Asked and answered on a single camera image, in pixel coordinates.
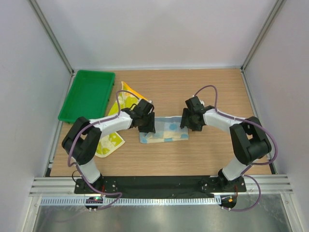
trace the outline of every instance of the white cable tray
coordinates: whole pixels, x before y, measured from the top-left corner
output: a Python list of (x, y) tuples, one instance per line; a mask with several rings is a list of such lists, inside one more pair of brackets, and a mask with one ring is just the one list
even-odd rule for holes
[[(42, 206), (66, 206), (66, 205), (101, 205), (98, 203), (87, 203), (89, 197), (42, 197)], [(103, 198), (103, 204), (107, 205), (114, 201), (111, 198)], [(221, 204), (220, 196), (215, 198), (197, 198), (197, 199), (119, 199), (114, 206), (150, 206), (150, 205), (199, 205), (199, 204)]]

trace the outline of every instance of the towel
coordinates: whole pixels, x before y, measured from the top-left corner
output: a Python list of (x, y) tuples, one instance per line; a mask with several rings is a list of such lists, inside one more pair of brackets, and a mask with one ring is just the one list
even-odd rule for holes
[(142, 144), (164, 143), (179, 140), (188, 140), (188, 128), (180, 128), (181, 116), (155, 117), (155, 133), (140, 133)]

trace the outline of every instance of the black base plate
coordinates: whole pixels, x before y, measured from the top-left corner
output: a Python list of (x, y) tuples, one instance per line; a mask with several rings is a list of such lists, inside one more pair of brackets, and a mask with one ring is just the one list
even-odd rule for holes
[[(238, 192), (247, 191), (242, 177), (236, 185)], [(132, 199), (191, 199), (213, 197), (213, 192), (235, 192), (235, 185), (223, 190), (217, 177), (210, 176), (106, 176), (104, 191), (122, 192), (122, 198)], [(82, 179), (77, 179), (74, 193), (94, 192)]]

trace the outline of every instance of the metal frame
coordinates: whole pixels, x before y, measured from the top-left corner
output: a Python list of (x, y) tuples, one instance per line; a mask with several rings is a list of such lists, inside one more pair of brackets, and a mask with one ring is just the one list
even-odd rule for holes
[[(289, 216), (290, 224), (295, 231), (301, 228), (299, 220), (292, 220), (292, 215), (295, 211), (292, 203), (293, 190), (288, 180), (287, 175), (253, 175), (260, 185), (262, 194), (281, 194), (285, 197), (285, 202), (289, 204), (286, 208)], [(239, 194), (258, 194), (258, 189), (253, 180), (245, 178), (247, 192), (240, 192)], [(23, 232), (31, 231), (34, 228), (34, 223), (37, 217), (39, 205), (85, 205), (85, 199), (91, 196), (99, 196), (99, 194), (74, 194), (75, 183), (71, 177), (39, 177), (35, 178), (32, 188), (29, 193), (29, 210), (26, 218)], [(198, 205), (198, 204), (218, 204), (220, 193), (213, 193), (214, 198), (205, 199), (167, 199), (167, 200), (140, 200), (140, 199), (123, 199), (118, 204), (120, 205), (134, 205), (134, 206), (148, 206), (148, 205)]]
[[(68, 84), (68, 88), (67, 88), (67, 91), (66, 91), (66, 95), (63, 99), (63, 102), (67, 96), (67, 94), (69, 93), (69, 90), (72, 86), (72, 83), (73, 83), (73, 80), (76, 76), (76, 72), (73, 72), (71, 78), (70, 78), (70, 81), (69, 81), (69, 84)], [(51, 145), (51, 149), (50, 149), (50, 152), (49, 152), (49, 159), (48, 159), (48, 164), (46, 165), (46, 168), (45, 168), (45, 176), (49, 176), (49, 173), (50, 173), (50, 170), (53, 166), (53, 163), (54, 163), (54, 157), (55, 157), (55, 154), (56, 154), (56, 149), (57, 149), (57, 145), (58, 145), (58, 141), (59, 141), (59, 138), (60, 138), (60, 133), (61, 133), (61, 129), (62, 129), (62, 125), (63, 125), (63, 122), (62, 121), (58, 121), (57, 123), (57, 126), (56, 126), (56, 131), (55, 131), (55, 134), (54, 134), (54, 138), (53, 138), (53, 141), (52, 141), (52, 145)]]
[(261, 42), (263, 41), (263, 39), (265, 38), (267, 32), (269, 31), (271, 25), (273, 24), (273, 22), (275, 21), (275, 18), (277, 17), (277, 15), (279, 14), (280, 10), (282, 9), (282, 6), (284, 5), (284, 3), (286, 2), (286, 0), (277, 0), (275, 5), (273, 6), (273, 8), (271, 9), (264, 25), (262, 26), (257, 38), (255, 39), (242, 67), (241, 70), (245, 70), (248, 66), (248, 64), (250, 63), (252, 57), (254, 56), (256, 50), (258, 49), (258, 47), (260, 46)]
[[(53, 43), (55, 50), (60, 55), (62, 61), (66, 65), (67, 69), (72, 75), (72, 78), (70, 80), (67, 93), (70, 89), (70, 86), (72, 84), (72, 81), (74, 79), (74, 70), (72, 69), (65, 53), (63, 52), (59, 42), (57, 41), (57, 38), (55, 37), (51, 27), (49, 26), (45, 16), (43, 15), (38, 3), (36, 0), (28, 0), (30, 5), (32, 6), (36, 16), (38, 17), (39, 21), (41, 22), (43, 28), (45, 29), (47, 35), (49, 36), (51, 42)], [(255, 52), (257, 51), (258, 47), (262, 43), (263, 39), (265, 38), (267, 32), (269, 31), (272, 23), (274, 22), (276, 16), (280, 12), (282, 6), (284, 5), (285, 0), (277, 0), (274, 4), (272, 10), (270, 11), (262, 29), (260, 30), (257, 38), (255, 39), (243, 65), (241, 66), (241, 74), (243, 78), (243, 82), (245, 84), (248, 97), (250, 100), (250, 104), (253, 109), (253, 113), (255, 116), (258, 116), (257, 109), (255, 107), (255, 103), (253, 100), (253, 97), (251, 95), (250, 88), (248, 86), (246, 76), (245, 76), (245, 70), (250, 63), (252, 57), (254, 56)], [(56, 151), (56, 145), (59, 140), (60, 131), (62, 128), (62, 122), (59, 122), (56, 127), (54, 140), (51, 146), (50, 150), (50, 158), (49, 163), (47, 165), (48, 168), (51, 168), (53, 163), (53, 158)], [(301, 226), (301, 222), (299, 220), (300, 216), (297, 213), (297, 203), (295, 200), (295, 196), (292, 191), (292, 187), (289, 183), (289, 180), (286, 175), (253, 175), (253, 177), (257, 180), (257, 182), (261, 186), (262, 194), (281, 194), (282, 200), (284, 202), (285, 210), (288, 215), (288, 219), (290, 221), (290, 224), (292, 226), (293, 231), (302, 231), (303, 228)], [(255, 183), (249, 179), (245, 178), (245, 183), (247, 186), (247, 192), (245, 193), (239, 193), (239, 194), (258, 194), (257, 187)], [(50, 203), (51, 201), (48, 201), (49, 198), (63, 198), (65, 199), (72, 199), (72, 198), (85, 198), (97, 194), (90, 194), (90, 195), (76, 195), (73, 193), (75, 187), (75, 183), (72, 181), (70, 177), (42, 177), (42, 178), (35, 178), (32, 188), (29, 193), (28, 198), (28, 214), (27, 218), (25, 219), (23, 223), (23, 232), (32, 231), (34, 228), (34, 223), (37, 217), (37, 213), (39, 210), (39, 205), (42, 202), (42, 200), (46, 200), (45, 203)], [(173, 202), (173, 199), (170, 199), (171, 204), (177, 203), (176, 201)], [(140, 205), (139, 202), (134, 202), (134, 205)]]
[(36, 14), (36, 16), (38, 17), (39, 21), (41, 22), (43, 28), (45, 29), (49, 39), (51, 40), (52, 44), (54, 45), (55, 50), (58, 52), (58, 54), (60, 55), (60, 58), (62, 59), (63, 63), (65, 64), (65, 66), (67, 67), (67, 69), (69, 70), (70, 74), (73, 75), (73, 68), (70, 65), (66, 55), (64, 54), (56, 36), (53, 33), (53, 30), (51, 29), (51, 27), (49, 26), (40, 6), (38, 5), (36, 0), (28, 0), (34, 13)]

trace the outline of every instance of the metal floor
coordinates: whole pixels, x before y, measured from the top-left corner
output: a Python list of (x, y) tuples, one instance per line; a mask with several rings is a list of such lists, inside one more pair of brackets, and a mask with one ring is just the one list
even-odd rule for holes
[[(257, 195), (239, 195), (236, 208), (250, 206)], [(262, 195), (254, 209), (238, 213), (218, 205), (122, 206), (98, 212), (84, 206), (40, 206), (35, 232), (291, 232), (281, 196)]]

